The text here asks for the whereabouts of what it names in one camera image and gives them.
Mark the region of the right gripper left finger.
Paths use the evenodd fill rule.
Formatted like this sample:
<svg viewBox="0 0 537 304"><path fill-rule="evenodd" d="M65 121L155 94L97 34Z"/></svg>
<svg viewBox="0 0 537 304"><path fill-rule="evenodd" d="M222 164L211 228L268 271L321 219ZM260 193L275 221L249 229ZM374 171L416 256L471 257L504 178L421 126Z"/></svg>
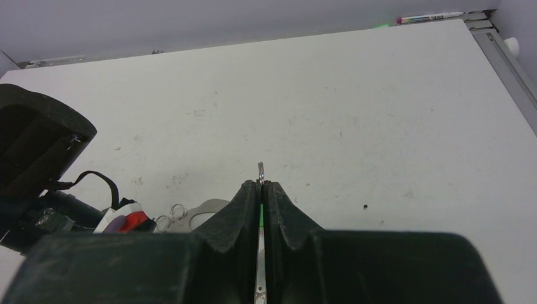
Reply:
<svg viewBox="0 0 537 304"><path fill-rule="evenodd" d="M3 303L253 303L260 184L189 233L69 233L37 243Z"/></svg>

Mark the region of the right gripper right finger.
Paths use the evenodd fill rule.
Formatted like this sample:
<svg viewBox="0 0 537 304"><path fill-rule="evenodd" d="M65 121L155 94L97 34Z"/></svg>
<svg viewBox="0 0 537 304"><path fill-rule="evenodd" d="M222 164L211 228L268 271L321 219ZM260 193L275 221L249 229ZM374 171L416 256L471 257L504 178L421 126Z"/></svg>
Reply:
<svg viewBox="0 0 537 304"><path fill-rule="evenodd" d="M475 247L440 232L334 231L263 186L269 303L501 303Z"/></svg>

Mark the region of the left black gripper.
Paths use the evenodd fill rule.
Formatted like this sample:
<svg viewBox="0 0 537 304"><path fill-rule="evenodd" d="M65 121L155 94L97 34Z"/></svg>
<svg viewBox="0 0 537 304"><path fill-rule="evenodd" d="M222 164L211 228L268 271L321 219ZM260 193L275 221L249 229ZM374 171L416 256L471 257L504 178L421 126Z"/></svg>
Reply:
<svg viewBox="0 0 537 304"><path fill-rule="evenodd" d="M97 134L86 117L50 96L1 84L1 246L27 252L58 226L37 225L50 208L74 231L98 224L96 208L58 189Z"/></svg>

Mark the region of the key with black head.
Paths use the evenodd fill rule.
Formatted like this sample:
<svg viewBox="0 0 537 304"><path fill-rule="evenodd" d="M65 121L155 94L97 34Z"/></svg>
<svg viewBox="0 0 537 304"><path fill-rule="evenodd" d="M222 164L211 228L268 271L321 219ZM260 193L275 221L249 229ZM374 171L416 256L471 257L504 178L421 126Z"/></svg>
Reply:
<svg viewBox="0 0 537 304"><path fill-rule="evenodd" d="M265 274L265 240L264 228L259 230L258 254L256 260L256 286L255 286L255 304L265 304L266 295L266 274Z"/></svg>

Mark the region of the perforated metal key plate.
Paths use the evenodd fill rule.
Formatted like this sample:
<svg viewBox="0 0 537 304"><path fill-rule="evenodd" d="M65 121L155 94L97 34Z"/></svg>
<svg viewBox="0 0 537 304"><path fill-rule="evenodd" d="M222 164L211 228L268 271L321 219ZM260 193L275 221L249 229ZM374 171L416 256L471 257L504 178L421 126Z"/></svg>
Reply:
<svg viewBox="0 0 537 304"><path fill-rule="evenodd" d="M190 233L229 204L224 199L209 199L196 208L187 209L180 203L173 205L168 214L155 219L154 233Z"/></svg>

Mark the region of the green key tag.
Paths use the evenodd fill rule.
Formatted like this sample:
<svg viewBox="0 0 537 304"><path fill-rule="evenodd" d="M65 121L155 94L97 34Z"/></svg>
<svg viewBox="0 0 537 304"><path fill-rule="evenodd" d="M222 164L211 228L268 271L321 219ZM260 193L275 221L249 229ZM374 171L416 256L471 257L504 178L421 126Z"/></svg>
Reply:
<svg viewBox="0 0 537 304"><path fill-rule="evenodd" d="M259 227L264 227L264 216L263 216L263 204L260 205L260 221L259 221Z"/></svg>

